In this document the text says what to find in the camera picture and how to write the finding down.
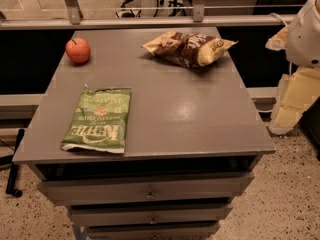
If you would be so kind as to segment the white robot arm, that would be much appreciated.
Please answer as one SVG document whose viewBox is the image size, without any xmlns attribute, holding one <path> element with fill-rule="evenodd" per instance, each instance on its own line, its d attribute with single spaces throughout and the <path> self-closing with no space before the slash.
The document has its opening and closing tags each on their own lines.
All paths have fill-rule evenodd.
<svg viewBox="0 0 320 240">
<path fill-rule="evenodd" d="M 320 97 L 320 0 L 308 0 L 265 47 L 284 50 L 289 62 L 289 73 L 278 84 L 269 124 L 273 134 L 285 135 Z"/>
</svg>

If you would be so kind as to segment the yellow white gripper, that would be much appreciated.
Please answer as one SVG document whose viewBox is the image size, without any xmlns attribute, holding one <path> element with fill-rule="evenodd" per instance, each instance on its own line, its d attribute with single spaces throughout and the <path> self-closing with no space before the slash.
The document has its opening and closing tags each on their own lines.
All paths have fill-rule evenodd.
<svg viewBox="0 0 320 240">
<path fill-rule="evenodd" d="M 320 97 L 320 69 L 299 67 L 291 76 L 283 74 L 271 113 L 269 130 L 285 135 Z"/>
</svg>

